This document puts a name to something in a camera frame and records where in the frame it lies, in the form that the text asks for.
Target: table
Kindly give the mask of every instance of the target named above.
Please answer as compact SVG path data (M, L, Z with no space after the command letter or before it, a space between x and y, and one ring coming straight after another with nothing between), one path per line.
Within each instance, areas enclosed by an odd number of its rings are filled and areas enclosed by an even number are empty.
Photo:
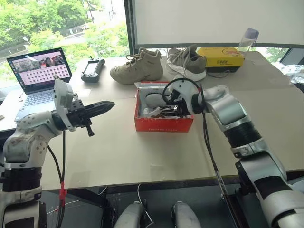
M80 80L81 68L70 83L80 94L84 104L101 100L115 102L109 112L92 119L94 137L85 129L67 132L66 181L67 188L130 184L152 181L171 181L214 176L211 160L202 137L202 117L195 115L188 133L136 132L134 109L136 87L121 85L109 75L112 67L125 63L125 58L106 59L106 68L97 84ZM171 80L164 66L161 80ZM274 66L258 52L250 52L244 65L226 78L207 77L204 87L229 86L231 93L241 101L254 124L265 137L269 147L287 170L304 168L304 108L303 94L289 84ZM20 93L10 95L0 106L0 112L9 107L0 131L14 128L16 99ZM207 115L214 157L223 176L236 175L237 161L223 133ZM50 141L59 163L62 160L62 137ZM42 168L43 189L58 189L58 176L49 153Z

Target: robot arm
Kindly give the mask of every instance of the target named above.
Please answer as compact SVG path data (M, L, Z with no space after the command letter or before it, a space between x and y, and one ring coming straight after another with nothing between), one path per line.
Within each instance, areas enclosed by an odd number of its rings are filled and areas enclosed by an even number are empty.
M56 110L25 116L17 122L15 133L3 146L5 171L0 177L0 228L44 227L46 219L41 212L45 204L41 197L41 167L44 163L50 139L64 130L75 131L86 127L89 136L94 135L90 118L109 111L113 102L102 101L83 106L71 86L55 80L54 101Z
M189 80L172 81L170 104L180 104L185 114L212 114L239 161L236 168L243 184L256 192L272 227L303 227L304 194L292 190L286 172L255 129L241 103L220 85L201 92Z

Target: red zip tie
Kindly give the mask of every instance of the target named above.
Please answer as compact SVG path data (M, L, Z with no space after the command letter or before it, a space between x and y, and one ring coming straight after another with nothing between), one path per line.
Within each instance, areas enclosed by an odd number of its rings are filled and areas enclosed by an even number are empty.
M65 183L61 182L60 183L60 190L59 190L59 200L61 202L61 206L64 207L65 206L65 198L67 195L67 190L65 189Z

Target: remote controller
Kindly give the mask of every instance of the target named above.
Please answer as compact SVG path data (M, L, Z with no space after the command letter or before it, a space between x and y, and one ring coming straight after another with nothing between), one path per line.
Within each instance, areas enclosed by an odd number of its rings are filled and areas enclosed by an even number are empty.
M105 64L104 58L92 58L87 62L85 70L81 74L84 82L98 82L99 75Z

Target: laptop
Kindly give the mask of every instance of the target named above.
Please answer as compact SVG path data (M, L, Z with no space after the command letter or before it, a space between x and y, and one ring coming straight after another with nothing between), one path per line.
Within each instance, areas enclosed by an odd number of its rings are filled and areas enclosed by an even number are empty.
M69 82L72 73L61 48L7 58L26 99L15 118L55 109L53 100L55 78Z

